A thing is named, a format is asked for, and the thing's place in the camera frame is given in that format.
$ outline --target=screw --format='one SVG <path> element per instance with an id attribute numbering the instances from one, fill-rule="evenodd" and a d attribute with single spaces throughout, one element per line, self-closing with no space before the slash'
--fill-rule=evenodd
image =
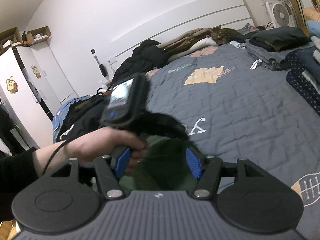
<path id="1" fill-rule="evenodd" d="M 207 197 L 210 195 L 210 192 L 206 189 L 198 189 L 194 192 L 196 197 Z"/>
<path id="2" fill-rule="evenodd" d="M 122 196 L 122 191 L 119 189 L 111 189 L 107 192 L 107 196 L 110 198 L 118 198 Z"/>

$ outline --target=fan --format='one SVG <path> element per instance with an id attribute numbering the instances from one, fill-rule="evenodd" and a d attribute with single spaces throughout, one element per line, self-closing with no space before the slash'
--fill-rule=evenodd
<path id="1" fill-rule="evenodd" d="M 287 6 L 291 10 L 292 15 L 289 14 Z M 274 28 L 281 26 L 297 27 L 296 14 L 292 4 L 288 0 L 266 2 L 266 7 Z"/>

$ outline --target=wardrobe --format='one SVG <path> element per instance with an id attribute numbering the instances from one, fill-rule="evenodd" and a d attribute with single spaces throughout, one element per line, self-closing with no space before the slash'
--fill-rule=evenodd
<path id="1" fill-rule="evenodd" d="M 75 97 L 46 42 L 0 56 L 0 98 L 30 147 L 52 144 L 53 115 Z"/>

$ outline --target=headboard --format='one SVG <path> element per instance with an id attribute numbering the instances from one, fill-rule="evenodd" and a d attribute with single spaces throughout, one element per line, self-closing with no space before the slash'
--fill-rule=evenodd
<path id="1" fill-rule="evenodd" d="M 116 70 L 126 58 L 132 56 L 132 50 L 146 39 L 163 43 L 195 28 L 212 28 L 221 24 L 224 28 L 240 29 L 246 23 L 253 24 L 243 0 L 197 0 L 127 32 L 109 44 L 107 53 L 110 58 L 116 57 L 117 62 L 112 64 Z"/>

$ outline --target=human hand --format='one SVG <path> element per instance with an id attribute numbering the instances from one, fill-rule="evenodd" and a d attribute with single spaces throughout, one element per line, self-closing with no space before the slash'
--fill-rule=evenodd
<path id="1" fill-rule="evenodd" d="M 71 141 L 64 147 L 69 158 L 76 157 L 80 162 L 91 162 L 96 157 L 111 155 L 120 145 L 132 149 L 130 162 L 125 171 L 126 175 L 130 175 L 142 158 L 142 151 L 148 148 L 146 142 L 142 142 L 131 132 L 103 127 Z"/>

